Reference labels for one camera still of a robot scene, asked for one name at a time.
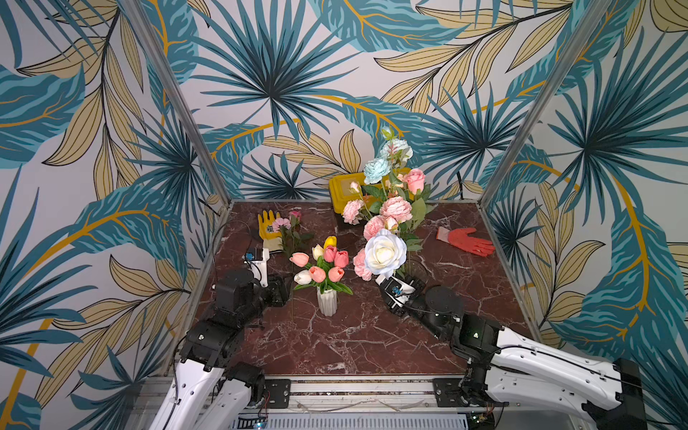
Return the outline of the pink carnation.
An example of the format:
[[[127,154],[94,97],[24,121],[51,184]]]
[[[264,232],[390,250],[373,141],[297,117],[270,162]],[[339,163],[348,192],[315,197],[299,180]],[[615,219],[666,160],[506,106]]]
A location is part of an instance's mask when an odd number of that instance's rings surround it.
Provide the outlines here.
[[[277,218],[274,223],[272,223],[272,229],[274,233],[278,233],[278,245],[281,251],[286,255],[293,254],[293,235],[292,235],[292,222],[290,218]]]

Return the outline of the magenta rose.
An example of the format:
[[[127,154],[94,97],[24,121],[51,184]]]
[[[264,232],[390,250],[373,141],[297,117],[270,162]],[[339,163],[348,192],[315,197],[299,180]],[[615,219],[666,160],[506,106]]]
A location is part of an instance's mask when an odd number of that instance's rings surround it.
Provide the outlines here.
[[[281,229],[282,245],[287,255],[306,253],[314,234],[302,231],[302,214],[300,211],[291,211],[288,215],[288,225]]]

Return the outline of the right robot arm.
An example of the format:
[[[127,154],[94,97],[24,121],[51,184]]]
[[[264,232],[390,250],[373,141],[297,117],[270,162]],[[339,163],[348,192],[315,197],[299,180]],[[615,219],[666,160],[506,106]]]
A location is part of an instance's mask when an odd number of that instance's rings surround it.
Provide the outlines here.
[[[456,387],[435,388],[449,405],[524,403],[578,417],[598,429],[645,429],[641,374],[636,363],[585,358],[539,343],[465,311],[450,288],[410,278],[376,280],[390,312],[417,320],[468,366]]]

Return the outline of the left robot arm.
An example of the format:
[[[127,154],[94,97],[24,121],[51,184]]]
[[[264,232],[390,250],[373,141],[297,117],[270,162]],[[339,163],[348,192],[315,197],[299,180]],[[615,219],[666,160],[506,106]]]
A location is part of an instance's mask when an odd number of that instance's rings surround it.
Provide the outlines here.
[[[167,397],[152,429],[227,429],[248,407],[267,417],[271,400],[263,369],[233,358],[245,330],[269,307],[290,299],[283,278],[256,277],[249,269],[228,272],[215,284],[208,317],[198,321],[182,341],[179,362]]]

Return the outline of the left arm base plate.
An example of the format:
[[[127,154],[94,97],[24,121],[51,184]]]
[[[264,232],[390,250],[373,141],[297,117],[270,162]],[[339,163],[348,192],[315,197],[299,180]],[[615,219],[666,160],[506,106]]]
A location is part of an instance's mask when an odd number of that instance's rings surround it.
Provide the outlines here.
[[[261,410],[286,410],[290,404],[292,381],[269,378],[258,384],[256,408]]]

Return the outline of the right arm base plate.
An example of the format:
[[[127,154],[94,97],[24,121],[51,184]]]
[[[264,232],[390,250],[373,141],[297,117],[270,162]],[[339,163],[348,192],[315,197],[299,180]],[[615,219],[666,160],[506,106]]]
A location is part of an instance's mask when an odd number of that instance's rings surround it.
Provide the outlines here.
[[[433,393],[438,408],[465,408],[483,406],[484,401],[469,393],[462,378],[434,378]]]

